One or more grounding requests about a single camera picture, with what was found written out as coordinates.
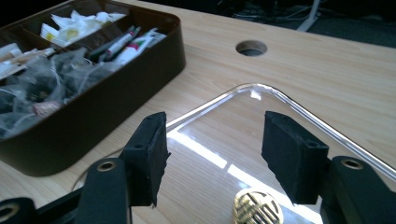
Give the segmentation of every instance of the clear plastic tray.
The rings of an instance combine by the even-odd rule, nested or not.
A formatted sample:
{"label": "clear plastic tray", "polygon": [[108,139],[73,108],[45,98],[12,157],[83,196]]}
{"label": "clear plastic tray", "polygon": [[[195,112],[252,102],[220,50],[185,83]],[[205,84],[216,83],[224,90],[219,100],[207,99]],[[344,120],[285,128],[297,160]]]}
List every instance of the clear plastic tray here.
{"label": "clear plastic tray", "polygon": [[[369,162],[389,183],[395,170],[292,101],[262,84],[245,84],[167,124],[168,150],[158,206],[133,207],[134,223],[233,223],[238,191],[259,188],[282,207],[285,223],[322,223],[315,205],[292,204],[262,158],[265,111],[292,117],[330,146],[329,158]],[[83,185],[83,179],[76,188]]]}

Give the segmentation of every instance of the black floor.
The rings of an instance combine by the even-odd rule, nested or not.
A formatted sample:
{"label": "black floor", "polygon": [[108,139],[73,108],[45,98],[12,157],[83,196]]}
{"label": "black floor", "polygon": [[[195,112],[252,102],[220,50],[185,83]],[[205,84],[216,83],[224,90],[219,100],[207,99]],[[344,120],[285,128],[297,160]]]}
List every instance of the black floor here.
{"label": "black floor", "polygon": [[[274,16],[268,18],[262,7],[258,6],[256,1],[250,0],[242,10],[234,13],[233,17],[297,29],[307,18],[311,7],[312,5],[296,5],[278,8]],[[384,21],[381,16],[375,14],[355,17],[319,7],[318,20],[307,32],[396,48],[396,21]]]}

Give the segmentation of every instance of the dark brown organizer box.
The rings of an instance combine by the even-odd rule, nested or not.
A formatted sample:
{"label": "dark brown organizer box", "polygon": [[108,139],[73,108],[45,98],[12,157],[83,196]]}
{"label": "dark brown organizer box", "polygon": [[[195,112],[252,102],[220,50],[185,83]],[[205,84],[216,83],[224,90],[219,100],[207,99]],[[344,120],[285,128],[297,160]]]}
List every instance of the dark brown organizer box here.
{"label": "dark brown organizer box", "polygon": [[[51,14],[69,17],[73,10],[84,16],[100,11],[127,16],[66,48],[40,37],[43,22],[57,27]],[[22,51],[52,47],[62,52],[96,49],[132,25],[140,26],[141,33],[156,27],[166,38],[36,125],[0,141],[1,161],[31,176],[66,169],[177,76],[186,63],[177,16],[113,1],[71,0],[1,29],[0,46],[17,43]]]}

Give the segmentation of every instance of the light wood surface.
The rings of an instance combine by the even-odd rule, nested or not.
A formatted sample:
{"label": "light wood surface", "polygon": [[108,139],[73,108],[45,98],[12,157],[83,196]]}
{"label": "light wood surface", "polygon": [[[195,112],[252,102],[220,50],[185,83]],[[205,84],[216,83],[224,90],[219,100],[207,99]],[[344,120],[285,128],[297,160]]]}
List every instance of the light wood surface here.
{"label": "light wood surface", "polygon": [[[70,192],[90,164],[123,147],[145,116],[165,111],[171,121],[243,83],[263,83],[283,91],[334,129],[396,167],[396,49],[145,2],[121,2],[180,17],[186,68],[69,169],[57,175],[30,177],[0,163],[0,201],[25,196],[33,198],[36,207],[49,203]],[[268,50],[257,57],[241,55],[235,47],[245,40],[261,41]],[[165,170],[170,179],[162,185],[165,191],[159,197],[159,206],[134,209],[134,222],[210,222],[199,218],[205,216],[205,209],[200,210],[205,207],[204,199],[195,205],[183,204],[183,199],[174,192],[176,187],[169,184],[182,181],[177,173],[172,173],[177,172],[172,162],[177,164],[183,156],[172,153],[175,160],[169,161],[169,169]],[[396,184],[388,184],[396,190]],[[231,223],[230,214],[224,216],[224,223]]]}

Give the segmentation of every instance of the transparent plastic lid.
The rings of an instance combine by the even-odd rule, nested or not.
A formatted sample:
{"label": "transparent plastic lid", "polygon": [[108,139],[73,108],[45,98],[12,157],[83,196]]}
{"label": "transparent plastic lid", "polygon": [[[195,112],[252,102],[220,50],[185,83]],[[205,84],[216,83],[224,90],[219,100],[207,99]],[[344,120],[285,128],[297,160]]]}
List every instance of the transparent plastic lid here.
{"label": "transparent plastic lid", "polygon": [[[134,223],[234,223],[235,195],[260,189],[280,205],[284,223],[322,223],[317,204],[292,204],[262,158],[265,111],[293,118],[330,146],[328,158],[350,156],[371,164],[395,184],[395,171],[281,91],[245,84],[167,124],[165,174],[156,208],[133,207]],[[82,186],[83,177],[76,185]]]}

